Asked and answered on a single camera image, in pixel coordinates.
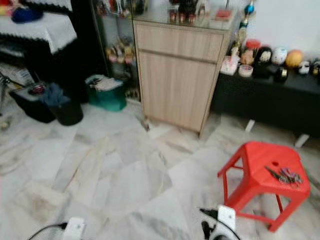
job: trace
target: blue cloth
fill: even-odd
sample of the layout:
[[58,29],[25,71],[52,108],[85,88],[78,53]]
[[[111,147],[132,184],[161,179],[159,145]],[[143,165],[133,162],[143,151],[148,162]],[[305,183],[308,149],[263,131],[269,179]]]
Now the blue cloth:
[[45,89],[41,101],[48,107],[58,107],[69,103],[71,99],[68,96],[64,96],[63,90],[53,82]]
[[16,24],[23,24],[42,18],[44,13],[42,11],[34,10],[31,8],[18,7],[11,16],[12,21]]

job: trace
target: marble floor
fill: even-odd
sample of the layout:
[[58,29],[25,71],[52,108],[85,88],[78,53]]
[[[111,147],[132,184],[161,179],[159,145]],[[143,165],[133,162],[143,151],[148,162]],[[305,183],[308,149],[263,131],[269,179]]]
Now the marble floor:
[[[65,127],[37,122],[16,109],[0,131],[0,240],[25,240],[50,223],[83,217],[83,240],[202,240],[199,207],[223,203],[218,170],[251,140],[293,147],[295,136],[245,119],[210,115],[203,136],[151,122],[125,109],[83,105],[84,119]],[[320,236],[320,147],[297,149],[314,185],[312,194],[276,233],[237,218],[243,240],[317,240]],[[230,188],[241,179],[229,175]],[[260,196],[249,213],[277,214],[275,197]],[[59,239],[59,232],[37,239]]]

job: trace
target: white wall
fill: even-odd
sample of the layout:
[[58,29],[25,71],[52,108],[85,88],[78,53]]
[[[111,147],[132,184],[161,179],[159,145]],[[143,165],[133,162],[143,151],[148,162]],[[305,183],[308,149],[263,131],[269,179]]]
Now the white wall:
[[[168,0],[149,0],[153,6]],[[227,0],[209,0],[226,5]],[[249,0],[230,0],[230,7],[243,10]],[[320,57],[320,0],[257,0],[256,15],[249,22],[248,38],[272,47],[300,49]]]

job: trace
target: cabinet door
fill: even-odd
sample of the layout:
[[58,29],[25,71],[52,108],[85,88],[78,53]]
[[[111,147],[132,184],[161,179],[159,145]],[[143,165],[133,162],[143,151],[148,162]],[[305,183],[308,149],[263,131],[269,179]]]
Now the cabinet door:
[[216,66],[139,52],[144,114],[199,132]]

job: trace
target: cabinet drawer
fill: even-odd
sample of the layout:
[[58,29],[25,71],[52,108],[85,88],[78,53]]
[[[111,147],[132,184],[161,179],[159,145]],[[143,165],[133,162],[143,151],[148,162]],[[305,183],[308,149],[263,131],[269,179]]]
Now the cabinet drawer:
[[199,132],[216,65],[139,53],[144,114]]
[[136,25],[139,49],[216,62],[222,34]]

